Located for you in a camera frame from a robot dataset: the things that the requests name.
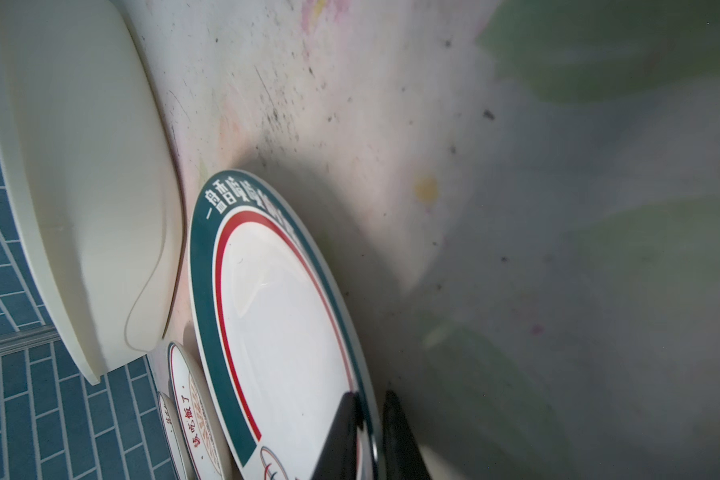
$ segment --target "red stripe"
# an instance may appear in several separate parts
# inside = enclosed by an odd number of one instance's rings
[[[226,360],[230,364],[230,372],[232,374],[232,381],[235,383],[235,390],[237,391],[237,395],[240,398],[240,404],[242,405],[242,410],[246,413],[246,417],[248,418],[248,423],[251,426],[251,430],[253,430],[253,435],[256,437],[256,441],[258,442],[261,440],[262,434],[259,431],[259,427],[256,424],[256,420],[253,419],[253,415],[251,415],[251,410],[248,407],[248,401],[246,400],[245,395],[242,393],[242,388],[240,388],[240,380],[237,378],[237,371],[235,370],[235,365],[232,362],[232,352],[230,351],[230,344],[227,341],[227,335],[226,335],[226,325],[224,323],[224,313],[222,312],[222,303],[221,303],[221,266],[222,266],[222,259],[224,258],[224,249],[226,248],[227,241],[230,238],[230,235],[232,235],[232,232],[235,231],[235,228],[238,226],[245,224],[245,223],[255,223],[260,224],[263,226],[266,226],[276,234],[284,241],[286,244],[290,247],[290,249],[293,251],[293,253],[296,255],[298,260],[302,263],[302,266],[304,267],[304,270],[307,271],[309,274],[309,278],[312,280],[312,284],[317,289],[317,292],[320,295],[320,300],[322,300],[323,307],[326,309],[326,313],[328,314],[328,318],[331,319],[331,326],[333,327],[333,333],[336,336],[336,342],[338,343],[338,348],[342,352],[342,360],[344,361],[344,370],[347,373],[347,380],[349,382],[349,389],[352,389],[352,374],[349,371],[349,364],[347,361],[346,352],[344,351],[344,343],[341,340],[340,335],[338,334],[338,327],[336,326],[336,319],[333,318],[333,314],[331,310],[328,308],[328,303],[326,302],[325,297],[322,294],[322,290],[320,289],[317,280],[315,279],[315,276],[312,274],[312,271],[307,266],[307,263],[304,261],[304,258],[302,257],[301,253],[297,250],[296,246],[291,242],[291,239],[288,238],[288,236],[280,230],[280,228],[272,222],[269,218],[266,216],[261,215],[258,212],[254,211],[243,211],[239,214],[233,215],[229,221],[224,225],[221,235],[219,237],[219,243],[216,245],[216,265],[215,265],[215,279],[214,284],[216,285],[216,312],[218,312],[219,315],[219,328],[221,330],[221,337],[222,337],[222,344],[224,345],[224,353],[226,354]]]

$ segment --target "white plate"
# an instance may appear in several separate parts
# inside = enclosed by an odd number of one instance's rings
[[[214,175],[192,217],[190,279],[203,365],[243,477],[308,480],[353,391],[365,419],[358,477],[374,478],[381,425],[365,360],[325,261],[285,201],[247,172]]]
[[[230,451],[200,367],[173,342],[168,345],[168,365],[170,388],[195,474],[199,480],[234,478]]]
[[[181,423],[176,406],[165,393],[159,393],[157,401],[160,404],[160,417],[163,419],[163,430],[166,433],[166,440],[170,448],[170,457],[173,466],[176,468],[176,476],[179,480],[194,480],[195,471],[192,470],[190,453],[186,449],[184,434],[181,428],[174,428]]]

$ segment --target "pink stain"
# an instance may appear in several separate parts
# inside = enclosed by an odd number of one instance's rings
[[[351,0],[333,0],[333,7],[336,9],[334,14],[334,21],[337,22],[341,16],[349,12],[349,3]]]
[[[312,16],[312,9],[315,7],[315,0],[304,0],[302,4],[302,30],[309,33],[309,19]]]

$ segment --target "yellow stain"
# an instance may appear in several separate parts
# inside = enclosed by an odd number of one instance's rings
[[[317,19],[320,17],[326,4],[328,4],[328,0],[317,0],[315,2],[315,7],[312,9],[312,25],[317,24]]]
[[[416,198],[426,206],[432,206],[440,196],[438,180],[431,175],[416,182],[413,187]]]

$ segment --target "stacked plates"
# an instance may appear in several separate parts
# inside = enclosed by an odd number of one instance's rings
[[[230,450],[224,441],[200,366],[175,343],[168,346],[168,365],[170,389],[176,407],[169,406],[170,400],[164,402],[169,408],[166,408],[167,415],[163,413],[163,425],[177,475],[179,478],[194,478],[191,476],[194,470],[199,480],[234,478]]]

